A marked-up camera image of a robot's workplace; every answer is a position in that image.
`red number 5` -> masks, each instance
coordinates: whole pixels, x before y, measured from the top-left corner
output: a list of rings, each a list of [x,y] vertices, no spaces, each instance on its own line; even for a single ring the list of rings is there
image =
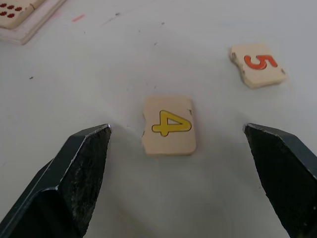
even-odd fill
[[[259,64],[252,63],[251,62],[251,57],[250,56],[244,56],[244,61],[252,69],[257,69],[257,70],[262,70],[267,67],[266,60],[274,67],[277,67],[277,63],[273,59],[272,56],[257,56],[257,59],[260,61]]]

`number 4 tile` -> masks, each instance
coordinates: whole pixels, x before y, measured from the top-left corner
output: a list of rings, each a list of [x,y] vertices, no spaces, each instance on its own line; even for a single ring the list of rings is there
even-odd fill
[[[279,84],[286,78],[286,73],[264,44],[233,46],[230,58],[250,88]]]
[[[148,155],[190,155],[196,149],[192,100],[184,96],[149,97],[144,105],[142,143]]]

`yellow number 4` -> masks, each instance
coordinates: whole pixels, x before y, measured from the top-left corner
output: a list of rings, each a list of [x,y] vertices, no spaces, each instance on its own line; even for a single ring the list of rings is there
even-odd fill
[[[168,119],[176,122],[176,124],[168,124]],[[189,131],[192,128],[190,121],[164,110],[160,111],[159,120],[160,124],[153,125],[152,131],[160,132],[162,136],[167,136],[170,132]]]

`white table surface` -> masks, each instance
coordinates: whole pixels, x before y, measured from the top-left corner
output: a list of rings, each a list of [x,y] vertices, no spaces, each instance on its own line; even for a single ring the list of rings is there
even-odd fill
[[[0,42],[0,220],[68,136],[110,123],[85,237],[289,237],[242,126],[280,128],[317,154],[316,7],[314,0],[68,0],[25,46]],[[240,43],[266,43],[289,81],[245,86],[228,57]],[[149,158],[144,99],[175,94],[193,99],[197,150]]]

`number tile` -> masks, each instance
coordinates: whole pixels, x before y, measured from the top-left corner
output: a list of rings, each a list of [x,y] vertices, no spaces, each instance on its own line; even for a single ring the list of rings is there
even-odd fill
[[[14,29],[45,0],[0,0],[0,28]]]
[[[233,46],[230,58],[238,66],[242,80],[250,88],[279,84],[286,79],[285,71],[264,44]]]
[[[190,155],[196,149],[192,100],[185,96],[153,96],[144,104],[142,137],[148,155]]]

